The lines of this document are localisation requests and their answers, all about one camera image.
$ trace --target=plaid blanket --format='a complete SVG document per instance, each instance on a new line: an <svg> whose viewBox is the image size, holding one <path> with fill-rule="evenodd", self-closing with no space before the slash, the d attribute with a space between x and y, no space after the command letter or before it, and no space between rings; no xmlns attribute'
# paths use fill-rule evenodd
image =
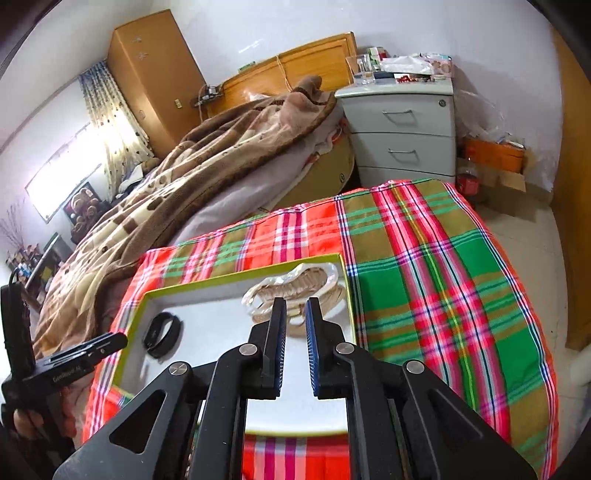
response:
<svg viewBox="0 0 591 480"><path fill-rule="evenodd" d="M112 329L126 332L149 290L330 253L345 259L359 344L388 362L425 362L548 478L558 410L541 326L495 238L440 181L391 181L148 251ZM84 438L127 401L111 386L118 358L97 370ZM346 445L344 437L248 437L243 472L346 478Z"/></svg>

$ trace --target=black bracelet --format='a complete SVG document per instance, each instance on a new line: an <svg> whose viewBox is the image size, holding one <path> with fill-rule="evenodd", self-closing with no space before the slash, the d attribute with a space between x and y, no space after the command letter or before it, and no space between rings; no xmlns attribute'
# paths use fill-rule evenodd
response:
<svg viewBox="0 0 591 480"><path fill-rule="evenodd" d="M171 320L168 332L166 332L160 341L158 341L158 337L162 332L162 327L167 320ZM148 351L149 356L153 358L161 358L173 349L180 333L181 321L176 315L169 312L159 313L152 319L148 331L144 335L144 348Z"/></svg>

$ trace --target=wooden wardrobe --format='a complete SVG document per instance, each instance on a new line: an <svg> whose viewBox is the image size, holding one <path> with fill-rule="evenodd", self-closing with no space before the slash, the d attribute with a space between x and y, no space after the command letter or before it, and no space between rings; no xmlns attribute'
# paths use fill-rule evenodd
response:
<svg viewBox="0 0 591 480"><path fill-rule="evenodd" d="M116 28L107 65L157 157L199 125L190 101L205 81L170 10Z"/></svg>

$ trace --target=wooden headboard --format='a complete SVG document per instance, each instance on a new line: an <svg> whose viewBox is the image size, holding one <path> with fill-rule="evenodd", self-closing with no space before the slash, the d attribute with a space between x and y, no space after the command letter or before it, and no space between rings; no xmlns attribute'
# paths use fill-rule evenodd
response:
<svg viewBox="0 0 591 480"><path fill-rule="evenodd" d="M317 40L280 53L277 57L257 63L226 80L223 83L223 97L209 103L207 113L212 117L233 106L249 102L251 95L257 93L272 96L287 92L279 62L292 88L300 79L310 74L322 77L322 89L326 91L349 85L352 77L345 57L356 53L353 32Z"/></svg>

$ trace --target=curtain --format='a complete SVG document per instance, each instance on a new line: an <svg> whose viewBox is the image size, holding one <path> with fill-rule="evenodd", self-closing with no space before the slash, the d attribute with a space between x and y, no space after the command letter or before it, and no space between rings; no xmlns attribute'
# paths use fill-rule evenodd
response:
<svg viewBox="0 0 591 480"><path fill-rule="evenodd" d="M105 145L105 176L112 200L134 167L154 154L105 61L85 71L79 81L90 121Z"/></svg>

